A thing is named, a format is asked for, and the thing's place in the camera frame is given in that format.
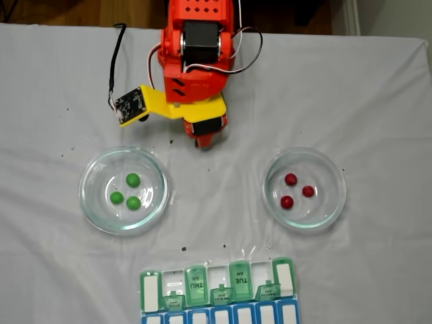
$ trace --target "petri dish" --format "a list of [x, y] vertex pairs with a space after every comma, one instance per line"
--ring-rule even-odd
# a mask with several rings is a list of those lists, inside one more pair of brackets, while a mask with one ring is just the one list
[[[294, 173], [295, 186], [287, 186], [285, 176]], [[261, 181], [262, 196], [268, 212], [283, 226], [297, 232], [318, 232], [328, 228], [344, 208], [346, 185], [338, 167], [323, 153], [311, 148], [291, 148], [276, 155], [268, 164]], [[314, 196], [302, 194], [312, 186]], [[294, 206], [281, 207], [281, 197], [291, 196]]]
[[[135, 173], [140, 185], [130, 187], [126, 177]], [[124, 201], [111, 202], [120, 192]], [[133, 211], [130, 197], [141, 201]], [[117, 147], [102, 152], [84, 169], [78, 184], [78, 199], [87, 219], [98, 229], [115, 235], [136, 235], [152, 227], [162, 216], [169, 198], [169, 177], [162, 163], [151, 153], [135, 147]]]

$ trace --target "green ball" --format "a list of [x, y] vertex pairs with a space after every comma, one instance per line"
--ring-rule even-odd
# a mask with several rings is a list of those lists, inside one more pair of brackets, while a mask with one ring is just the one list
[[137, 211], [139, 210], [139, 208], [141, 207], [141, 200], [139, 200], [137, 197], [133, 196], [133, 197], [129, 197], [126, 201], [126, 206], [128, 206], [128, 208], [131, 211]]
[[140, 177], [136, 173], [129, 173], [126, 177], [126, 183], [132, 188], [137, 188], [140, 185]]
[[123, 202], [123, 195], [118, 191], [113, 192], [109, 198], [115, 205], [119, 205]]

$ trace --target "red bead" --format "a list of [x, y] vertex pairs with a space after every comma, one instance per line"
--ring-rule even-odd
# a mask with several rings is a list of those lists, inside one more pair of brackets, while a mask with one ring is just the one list
[[297, 177], [294, 173], [289, 173], [285, 176], [285, 183], [287, 186], [295, 186], [297, 184]]
[[291, 196], [283, 196], [281, 198], [281, 206], [283, 209], [290, 209], [294, 205], [294, 199]]
[[310, 198], [310, 197], [312, 197], [312, 196], [315, 195], [315, 189], [313, 187], [311, 187], [311, 186], [305, 186], [305, 187], [303, 187], [303, 191], [302, 192], [303, 192], [303, 196], [308, 197], [308, 198]]

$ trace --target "white tablecloth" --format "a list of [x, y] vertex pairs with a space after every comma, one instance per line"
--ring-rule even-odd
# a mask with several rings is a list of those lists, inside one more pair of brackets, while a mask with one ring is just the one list
[[[117, 35], [0, 26], [0, 323], [139, 323], [143, 269], [278, 256], [296, 265], [303, 323], [432, 321], [425, 42], [266, 34], [258, 61], [224, 90], [224, 140], [199, 151], [181, 121], [118, 127], [107, 106]], [[236, 66], [257, 38], [245, 35]], [[158, 40], [127, 30], [115, 97], [146, 83]], [[156, 60], [153, 75], [161, 88]], [[92, 228], [77, 199], [87, 161], [119, 144], [153, 152], [172, 178], [167, 214], [136, 238]], [[323, 234], [288, 232], [261, 203], [266, 164], [293, 146], [343, 169], [346, 206]]]

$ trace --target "yellow 3d-printed mount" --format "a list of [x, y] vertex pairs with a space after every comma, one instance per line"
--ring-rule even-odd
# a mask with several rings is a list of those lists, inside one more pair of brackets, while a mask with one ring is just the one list
[[121, 127], [127, 126], [136, 120], [143, 118], [150, 113], [156, 113], [169, 119], [183, 118], [185, 121], [193, 124], [208, 119], [222, 117], [226, 113], [226, 106], [223, 102], [222, 95], [211, 97], [204, 101], [194, 103], [167, 103], [165, 93], [152, 89], [148, 86], [140, 86], [142, 96], [145, 102], [145, 111], [122, 124]]

